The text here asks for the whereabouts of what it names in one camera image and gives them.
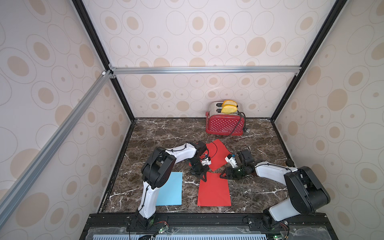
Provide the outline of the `red paper sheet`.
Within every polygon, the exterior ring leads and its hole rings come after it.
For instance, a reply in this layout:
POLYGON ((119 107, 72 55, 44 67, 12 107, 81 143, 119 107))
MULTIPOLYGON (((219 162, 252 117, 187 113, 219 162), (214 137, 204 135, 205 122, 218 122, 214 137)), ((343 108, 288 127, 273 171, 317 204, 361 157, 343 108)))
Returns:
POLYGON ((227 179, 221 179, 220 174, 207 173, 207 181, 200 181, 198 192, 200 207, 230 207, 231 197, 227 179))
POLYGON ((206 144, 206 146, 209 151, 209 157, 211 158, 211 164, 209 165, 211 171, 214 172, 228 163, 225 158, 231 155, 231 153, 220 140, 215 140, 206 144))

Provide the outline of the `light blue paper sheet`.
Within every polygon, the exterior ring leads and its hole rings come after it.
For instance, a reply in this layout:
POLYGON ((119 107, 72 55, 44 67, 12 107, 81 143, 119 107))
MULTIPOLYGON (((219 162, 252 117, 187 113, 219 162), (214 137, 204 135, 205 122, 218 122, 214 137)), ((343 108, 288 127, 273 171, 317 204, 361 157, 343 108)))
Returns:
POLYGON ((172 172, 160 188, 156 206, 179 206, 182 204, 182 172, 172 172))

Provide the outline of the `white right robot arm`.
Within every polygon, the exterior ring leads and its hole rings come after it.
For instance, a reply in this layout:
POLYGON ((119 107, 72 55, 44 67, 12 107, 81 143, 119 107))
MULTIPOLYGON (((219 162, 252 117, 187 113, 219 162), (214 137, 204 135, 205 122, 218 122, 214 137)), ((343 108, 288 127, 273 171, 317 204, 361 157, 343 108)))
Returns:
POLYGON ((288 218, 313 214, 331 201, 329 193, 313 170, 306 166, 292 168, 259 162, 225 168, 220 178, 240 180, 251 174, 279 182, 287 187, 289 198, 263 211, 262 221, 267 230, 276 228, 288 218))

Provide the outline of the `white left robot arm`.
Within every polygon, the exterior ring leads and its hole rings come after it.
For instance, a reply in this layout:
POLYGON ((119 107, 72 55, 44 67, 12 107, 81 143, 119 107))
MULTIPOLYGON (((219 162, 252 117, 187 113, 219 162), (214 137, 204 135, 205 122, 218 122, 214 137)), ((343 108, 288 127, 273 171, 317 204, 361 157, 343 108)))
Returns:
POLYGON ((203 141, 187 142, 171 149, 157 147, 144 163, 141 170, 144 188, 136 211, 137 221, 144 229, 148 230, 154 224, 160 188, 168 181, 174 165, 184 160, 191 166, 191 175, 207 181, 211 158, 203 141))

